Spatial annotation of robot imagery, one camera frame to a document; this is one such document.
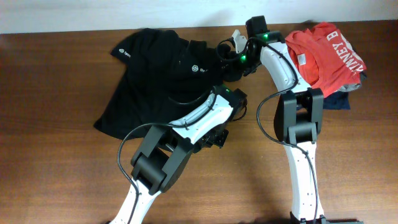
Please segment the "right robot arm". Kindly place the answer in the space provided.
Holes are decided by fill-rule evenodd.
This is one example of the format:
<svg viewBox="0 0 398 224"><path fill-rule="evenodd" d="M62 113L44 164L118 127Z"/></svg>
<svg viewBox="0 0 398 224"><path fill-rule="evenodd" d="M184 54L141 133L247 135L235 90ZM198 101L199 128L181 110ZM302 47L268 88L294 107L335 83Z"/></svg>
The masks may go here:
<svg viewBox="0 0 398 224"><path fill-rule="evenodd" d="M220 59L230 63L242 75L255 72L263 65L277 88L260 102L278 97L274 116L275 136L270 140L283 145L289 160L292 182L290 223L328 224L322 207L315 166L318 135L322 130L323 92L312 88L299 74L288 46L279 31L267 28L264 16L246 21L246 35L235 30L228 42L236 50L234 57Z"/></svg>

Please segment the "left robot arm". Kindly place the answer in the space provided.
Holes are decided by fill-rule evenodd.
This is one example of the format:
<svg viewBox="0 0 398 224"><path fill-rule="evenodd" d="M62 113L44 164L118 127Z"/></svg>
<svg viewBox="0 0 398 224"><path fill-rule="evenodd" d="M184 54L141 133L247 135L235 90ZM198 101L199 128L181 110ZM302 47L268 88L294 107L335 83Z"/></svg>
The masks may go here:
<svg viewBox="0 0 398 224"><path fill-rule="evenodd" d="M221 85L189 114L169 123L147 123L149 129L131 159L133 170L123 175L129 191L112 223L142 223L156 197L181 176L191 155L203 148L223 147L226 125L246 114L247 95Z"/></svg>

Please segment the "black polo shirt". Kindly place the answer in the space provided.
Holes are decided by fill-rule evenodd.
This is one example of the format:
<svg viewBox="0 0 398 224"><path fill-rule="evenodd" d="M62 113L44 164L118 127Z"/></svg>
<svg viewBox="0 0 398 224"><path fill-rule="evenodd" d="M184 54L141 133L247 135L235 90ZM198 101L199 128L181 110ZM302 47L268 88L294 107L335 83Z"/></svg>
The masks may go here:
<svg viewBox="0 0 398 224"><path fill-rule="evenodd" d="M227 44L186 40L174 30L142 29L126 37L111 55L126 66L94 128L108 136L142 138L147 123L169 123L189 114L214 86L242 75L219 56L231 56Z"/></svg>

